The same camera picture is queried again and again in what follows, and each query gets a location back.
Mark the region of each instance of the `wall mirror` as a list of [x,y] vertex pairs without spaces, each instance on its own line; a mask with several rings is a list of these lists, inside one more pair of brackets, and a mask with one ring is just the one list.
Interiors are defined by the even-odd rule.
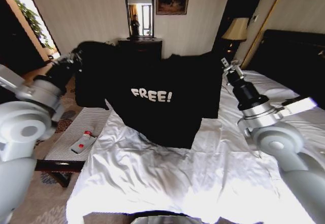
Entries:
[[154,0],[125,0],[131,38],[153,37]]

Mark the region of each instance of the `black headboard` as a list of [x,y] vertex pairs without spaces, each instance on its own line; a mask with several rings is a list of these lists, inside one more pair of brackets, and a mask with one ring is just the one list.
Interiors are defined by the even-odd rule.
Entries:
[[257,71],[325,109],[325,35],[265,31],[246,70]]

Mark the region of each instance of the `gray robot arm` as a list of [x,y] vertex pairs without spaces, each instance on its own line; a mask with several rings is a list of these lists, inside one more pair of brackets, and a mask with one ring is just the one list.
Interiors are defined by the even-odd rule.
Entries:
[[244,80],[236,62],[229,64],[222,59],[222,64],[243,113],[239,129],[261,151],[276,158],[281,177],[292,193],[316,223],[325,223],[325,172],[314,159],[300,154],[305,141],[301,133],[281,122],[283,117],[312,109],[316,103],[310,98],[296,98],[275,108],[252,83]]
[[31,86],[0,65],[0,85],[21,100],[0,105],[0,224],[9,223],[24,199],[36,165],[36,140],[54,134],[64,112],[60,97],[73,74],[81,72],[80,52],[60,57],[46,76],[35,77]]

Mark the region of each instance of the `bed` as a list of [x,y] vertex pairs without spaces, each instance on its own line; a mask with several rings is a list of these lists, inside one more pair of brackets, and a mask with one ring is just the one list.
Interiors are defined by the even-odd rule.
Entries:
[[[274,105],[297,96],[259,72],[245,74]],[[219,217],[237,223],[313,223],[282,181],[275,159],[239,132],[237,103],[223,81],[219,118],[202,120],[191,150],[148,142],[112,110],[67,202],[69,223],[82,223],[92,212],[151,210],[207,223]],[[285,121],[304,135],[303,153],[325,167],[325,111],[317,107]]]

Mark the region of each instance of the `dresser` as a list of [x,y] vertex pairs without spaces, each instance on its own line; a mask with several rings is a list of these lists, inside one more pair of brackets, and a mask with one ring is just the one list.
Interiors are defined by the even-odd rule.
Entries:
[[118,45],[125,52],[137,52],[144,59],[161,61],[163,40],[158,38],[120,39]]

